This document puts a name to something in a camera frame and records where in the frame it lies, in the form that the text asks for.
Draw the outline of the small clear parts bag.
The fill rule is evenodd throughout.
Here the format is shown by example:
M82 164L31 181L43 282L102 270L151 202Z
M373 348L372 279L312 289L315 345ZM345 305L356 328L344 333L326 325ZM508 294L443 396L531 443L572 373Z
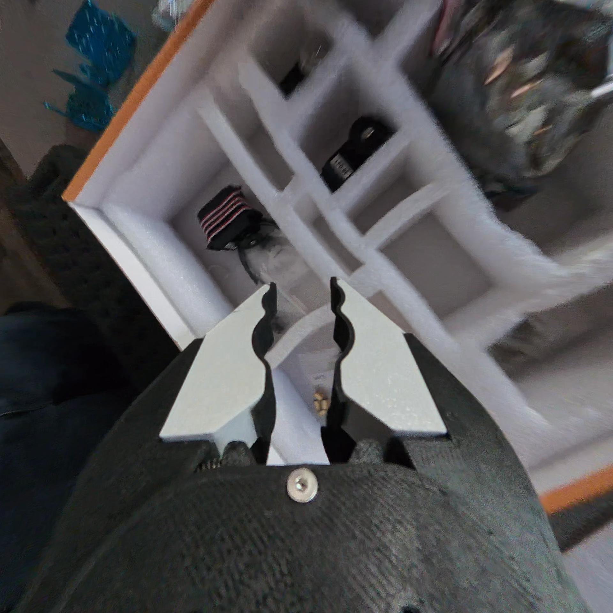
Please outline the small clear parts bag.
M337 349L327 348L303 352L297 359L304 396L321 424L326 421L332 401L337 357Z

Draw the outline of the black servo motor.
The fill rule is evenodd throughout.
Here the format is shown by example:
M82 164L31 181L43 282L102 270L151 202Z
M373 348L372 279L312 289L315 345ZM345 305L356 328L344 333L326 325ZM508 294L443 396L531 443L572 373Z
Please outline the black servo motor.
M346 141L325 162L320 176L331 193L336 192L378 151L395 131L376 116L353 122Z

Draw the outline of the dark perforated chair seat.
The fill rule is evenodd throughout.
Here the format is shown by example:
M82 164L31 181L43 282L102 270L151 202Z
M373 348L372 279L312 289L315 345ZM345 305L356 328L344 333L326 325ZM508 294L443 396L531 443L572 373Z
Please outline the dark perforated chair seat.
M62 194L87 153L52 146L24 182L7 188L9 211L71 306L101 331L138 392L180 353L119 266Z

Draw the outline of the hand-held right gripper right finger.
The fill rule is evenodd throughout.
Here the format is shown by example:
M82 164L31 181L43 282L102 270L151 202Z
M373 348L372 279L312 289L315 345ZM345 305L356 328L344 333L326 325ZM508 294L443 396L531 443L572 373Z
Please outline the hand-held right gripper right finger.
M404 441L445 439L449 431L408 335L339 277L330 280L330 298L339 353L321 428L328 460L349 463L361 444L374 444L382 460L410 464Z

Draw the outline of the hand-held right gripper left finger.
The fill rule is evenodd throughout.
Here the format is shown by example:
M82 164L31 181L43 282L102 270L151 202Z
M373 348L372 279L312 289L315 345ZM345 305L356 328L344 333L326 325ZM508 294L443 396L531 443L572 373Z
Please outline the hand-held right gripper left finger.
M276 420L272 319L277 287L259 287L203 337L159 433L165 443L207 441L222 456L243 443L257 464L269 460Z

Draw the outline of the small silver-topped motor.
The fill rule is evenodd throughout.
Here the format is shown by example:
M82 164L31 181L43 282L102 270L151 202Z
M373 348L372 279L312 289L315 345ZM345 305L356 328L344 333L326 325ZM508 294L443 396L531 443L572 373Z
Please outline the small silver-topped motor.
M290 97L293 92L307 79L313 71L312 63L296 62L289 72L281 79L278 84L284 98Z

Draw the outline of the silver foil bag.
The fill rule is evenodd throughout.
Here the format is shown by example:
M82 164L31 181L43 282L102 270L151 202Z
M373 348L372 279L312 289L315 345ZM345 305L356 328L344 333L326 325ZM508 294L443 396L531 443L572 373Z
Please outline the silver foil bag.
M428 103L510 211L612 105L612 1L444 1L432 58Z

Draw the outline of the person's dark trouser leg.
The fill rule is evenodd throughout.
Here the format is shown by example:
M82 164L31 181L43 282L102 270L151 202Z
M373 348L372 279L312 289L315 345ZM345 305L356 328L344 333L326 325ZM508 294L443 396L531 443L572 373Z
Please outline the person's dark trouser leg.
M135 389L83 311L1 316L1 612L22 597L88 457Z

